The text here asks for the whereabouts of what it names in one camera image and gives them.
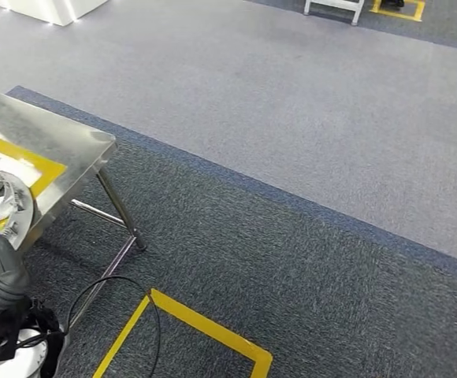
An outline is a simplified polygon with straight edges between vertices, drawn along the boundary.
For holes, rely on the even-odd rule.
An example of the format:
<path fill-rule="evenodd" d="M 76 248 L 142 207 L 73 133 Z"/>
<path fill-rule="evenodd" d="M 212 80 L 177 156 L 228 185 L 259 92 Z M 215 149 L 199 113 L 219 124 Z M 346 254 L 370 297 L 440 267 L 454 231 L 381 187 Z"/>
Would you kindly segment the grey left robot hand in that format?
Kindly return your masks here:
<path fill-rule="evenodd" d="M 24 257 L 3 235 L 0 235 L 0 282 L 13 290 L 25 289 L 30 284 Z"/>

